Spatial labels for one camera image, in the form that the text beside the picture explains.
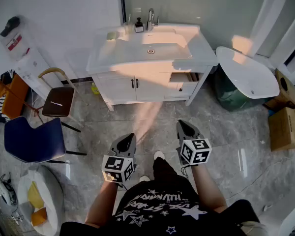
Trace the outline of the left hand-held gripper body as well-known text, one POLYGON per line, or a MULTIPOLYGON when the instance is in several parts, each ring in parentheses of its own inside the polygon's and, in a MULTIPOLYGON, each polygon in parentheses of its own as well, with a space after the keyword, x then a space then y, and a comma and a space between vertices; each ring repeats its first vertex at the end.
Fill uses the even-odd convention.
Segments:
POLYGON ((136 135, 129 149, 117 149, 119 137, 111 144, 107 155, 103 156, 102 173, 104 180, 114 183, 125 183, 135 170, 134 156, 136 153, 136 135))

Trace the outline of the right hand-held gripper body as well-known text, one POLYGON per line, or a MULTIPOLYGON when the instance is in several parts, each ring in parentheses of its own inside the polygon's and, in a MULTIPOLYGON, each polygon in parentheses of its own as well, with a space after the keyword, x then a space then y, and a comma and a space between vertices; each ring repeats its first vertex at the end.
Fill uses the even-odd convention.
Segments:
POLYGON ((184 135, 181 125, 177 121, 177 138, 179 148, 177 148, 179 160, 182 166, 196 166, 204 164, 208 161, 212 151, 211 144, 208 139, 200 133, 199 129, 187 122, 195 131, 194 135, 184 135))

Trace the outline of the green soap dish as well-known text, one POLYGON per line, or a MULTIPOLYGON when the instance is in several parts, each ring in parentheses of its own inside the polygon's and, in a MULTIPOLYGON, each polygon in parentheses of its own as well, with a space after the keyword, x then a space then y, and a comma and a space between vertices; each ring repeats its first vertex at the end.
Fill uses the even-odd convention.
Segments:
POLYGON ((117 40, 119 38, 119 34, 120 34, 119 31, 110 31, 107 33, 106 40, 107 41, 117 40))

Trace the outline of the person's right forearm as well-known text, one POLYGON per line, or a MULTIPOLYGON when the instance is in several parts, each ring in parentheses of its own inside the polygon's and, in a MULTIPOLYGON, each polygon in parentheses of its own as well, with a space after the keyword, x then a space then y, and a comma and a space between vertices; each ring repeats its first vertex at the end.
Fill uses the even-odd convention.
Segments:
POLYGON ((222 213, 227 208, 226 200, 205 164, 192 166, 191 170, 202 206, 222 213))

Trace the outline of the person's left forearm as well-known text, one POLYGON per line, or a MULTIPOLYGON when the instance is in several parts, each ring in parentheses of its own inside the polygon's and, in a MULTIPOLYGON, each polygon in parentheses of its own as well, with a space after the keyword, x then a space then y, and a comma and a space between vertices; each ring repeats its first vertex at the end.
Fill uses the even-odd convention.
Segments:
POLYGON ((118 186, 113 182, 105 181, 99 194, 92 203, 85 224, 100 228, 105 226, 112 217, 118 186))

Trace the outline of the black soap dispenser bottle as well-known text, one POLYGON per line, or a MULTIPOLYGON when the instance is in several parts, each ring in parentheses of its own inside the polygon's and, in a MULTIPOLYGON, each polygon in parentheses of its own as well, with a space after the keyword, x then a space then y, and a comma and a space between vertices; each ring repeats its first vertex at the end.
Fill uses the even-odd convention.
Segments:
POLYGON ((137 17, 137 22, 135 23, 135 33, 143 32, 144 25, 141 21, 141 17, 137 17))

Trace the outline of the person's black trousers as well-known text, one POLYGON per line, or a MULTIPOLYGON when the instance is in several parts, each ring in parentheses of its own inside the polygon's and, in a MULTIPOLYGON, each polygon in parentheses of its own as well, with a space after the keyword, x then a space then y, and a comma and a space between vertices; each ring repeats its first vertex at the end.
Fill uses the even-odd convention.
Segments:
POLYGON ((190 182, 176 173, 170 164, 163 158, 157 157, 153 164, 154 181, 165 188, 179 189, 190 185, 190 182))

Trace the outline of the dark green tub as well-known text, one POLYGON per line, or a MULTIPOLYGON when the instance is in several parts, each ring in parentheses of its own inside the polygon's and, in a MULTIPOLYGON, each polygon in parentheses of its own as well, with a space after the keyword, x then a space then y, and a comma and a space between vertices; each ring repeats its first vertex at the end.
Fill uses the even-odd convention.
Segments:
POLYGON ((268 101, 268 98, 251 99, 245 96, 234 86, 220 65, 214 72, 213 89, 217 101, 230 112, 245 110, 268 101))

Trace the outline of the white sink vanity cabinet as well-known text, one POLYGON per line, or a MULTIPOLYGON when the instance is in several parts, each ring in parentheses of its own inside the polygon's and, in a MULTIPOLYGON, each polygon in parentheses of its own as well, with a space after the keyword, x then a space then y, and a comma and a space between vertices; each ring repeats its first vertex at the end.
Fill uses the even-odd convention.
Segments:
POLYGON ((197 25, 161 24, 128 35, 117 26, 95 31, 86 70, 113 111, 120 104, 184 101, 190 105, 217 64, 197 25), (110 31, 119 31, 119 38, 107 41, 110 31))

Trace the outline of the round white table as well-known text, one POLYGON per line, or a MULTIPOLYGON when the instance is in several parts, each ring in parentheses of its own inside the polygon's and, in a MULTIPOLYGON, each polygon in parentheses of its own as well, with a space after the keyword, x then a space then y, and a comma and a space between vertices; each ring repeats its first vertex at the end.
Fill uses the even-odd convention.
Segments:
POLYGON ((63 190, 54 174, 45 166, 31 166, 20 178, 17 197, 19 209, 25 220, 31 223, 31 215, 40 210, 28 201, 28 189, 35 181, 47 210, 48 220, 34 229, 43 236, 55 236, 60 231, 63 213, 63 190))

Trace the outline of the orange item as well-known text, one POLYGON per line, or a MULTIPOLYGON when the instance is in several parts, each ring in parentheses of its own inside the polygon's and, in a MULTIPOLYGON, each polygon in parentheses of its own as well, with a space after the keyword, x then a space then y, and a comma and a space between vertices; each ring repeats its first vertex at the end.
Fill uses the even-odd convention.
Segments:
POLYGON ((31 215, 31 223, 34 227, 44 224, 48 220, 46 208, 41 208, 40 210, 34 212, 31 215))

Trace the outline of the clear toothbrush cup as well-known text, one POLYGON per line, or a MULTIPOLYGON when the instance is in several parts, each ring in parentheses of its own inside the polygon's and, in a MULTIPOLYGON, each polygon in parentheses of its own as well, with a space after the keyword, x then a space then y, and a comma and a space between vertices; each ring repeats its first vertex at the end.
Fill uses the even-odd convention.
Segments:
POLYGON ((123 24, 125 35, 132 34, 134 31, 134 25, 132 22, 125 22, 123 24))

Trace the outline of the white appliance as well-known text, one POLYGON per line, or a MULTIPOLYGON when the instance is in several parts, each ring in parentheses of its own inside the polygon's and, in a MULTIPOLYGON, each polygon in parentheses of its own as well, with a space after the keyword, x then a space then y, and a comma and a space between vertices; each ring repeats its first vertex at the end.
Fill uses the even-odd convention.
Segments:
POLYGON ((291 235, 295 235, 295 208, 284 219, 278 233, 278 236, 291 236, 291 235))

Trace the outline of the black cap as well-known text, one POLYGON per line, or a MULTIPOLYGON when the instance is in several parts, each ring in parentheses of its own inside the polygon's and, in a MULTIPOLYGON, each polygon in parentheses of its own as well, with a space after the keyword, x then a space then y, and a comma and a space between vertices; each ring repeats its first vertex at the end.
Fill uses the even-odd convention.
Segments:
POLYGON ((0 33, 0 36, 7 37, 12 30, 20 25, 20 22, 20 18, 17 16, 10 18, 6 23, 4 30, 0 33))

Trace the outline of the white door frame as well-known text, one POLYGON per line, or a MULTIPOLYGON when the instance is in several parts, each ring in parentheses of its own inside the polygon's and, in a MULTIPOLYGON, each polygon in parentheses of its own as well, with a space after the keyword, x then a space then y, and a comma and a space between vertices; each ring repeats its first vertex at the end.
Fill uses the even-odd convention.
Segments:
MULTIPOLYGON (((274 24, 276 23, 286 0, 264 0, 249 38, 249 49, 246 54, 253 57, 266 40, 274 24)), ((281 38, 269 62, 275 66, 281 66, 295 50, 295 19, 286 33, 281 38)))

